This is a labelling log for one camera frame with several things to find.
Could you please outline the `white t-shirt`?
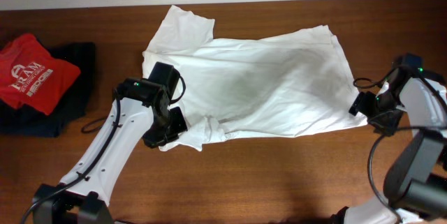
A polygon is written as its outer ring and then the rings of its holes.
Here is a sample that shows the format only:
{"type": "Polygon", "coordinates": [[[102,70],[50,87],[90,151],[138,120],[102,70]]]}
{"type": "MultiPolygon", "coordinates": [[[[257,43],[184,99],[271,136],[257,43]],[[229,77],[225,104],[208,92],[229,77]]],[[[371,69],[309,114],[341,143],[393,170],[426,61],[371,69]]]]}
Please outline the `white t-shirt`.
{"type": "Polygon", "coordinates": [[[170,64],[188,129],[180,145],[201,150],[240,138],[299,137],[367,123],[338,38],[320,25],[259,40],[215,38],[214,20],[172,6],[143,52],[142,73],[170,64]]]}

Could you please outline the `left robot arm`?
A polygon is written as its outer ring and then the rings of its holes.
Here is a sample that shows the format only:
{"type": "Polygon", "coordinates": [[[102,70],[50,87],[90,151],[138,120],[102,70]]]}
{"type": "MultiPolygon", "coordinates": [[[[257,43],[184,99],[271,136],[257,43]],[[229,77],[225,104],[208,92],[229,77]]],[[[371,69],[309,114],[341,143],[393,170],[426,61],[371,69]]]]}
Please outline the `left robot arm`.
{"type": "Polygon", "coordinates": [[[108,205],[136,144],[163,147],[188,129],[173,96],[183,83],[178,70],[157,62],[149,77],[119,84],[111,111],[82,158],[56,186],[40,185],[20,221],[114,223],[108,205]]]}

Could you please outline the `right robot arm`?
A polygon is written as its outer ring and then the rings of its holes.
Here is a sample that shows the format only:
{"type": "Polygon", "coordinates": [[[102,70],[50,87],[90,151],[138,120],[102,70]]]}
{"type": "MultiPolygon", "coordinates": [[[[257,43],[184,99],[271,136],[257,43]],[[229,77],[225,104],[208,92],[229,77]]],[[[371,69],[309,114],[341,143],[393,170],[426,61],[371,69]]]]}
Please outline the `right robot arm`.
{"type": "Polygon", "coordinates": [[[421,57],[403,54],[379,81],[362,86],[349,113],[363,114],[379,138],[367,159],[374,197],[356,207],[344,207],[329,223],[420,223],[446,218],[446,178],[433,173],[446,166],[446,81],[427,70],[421,57]],[[373,157],[382,140],[401,131],[412,140],[392,164],[383,189],[375,186],[373,157]]]}

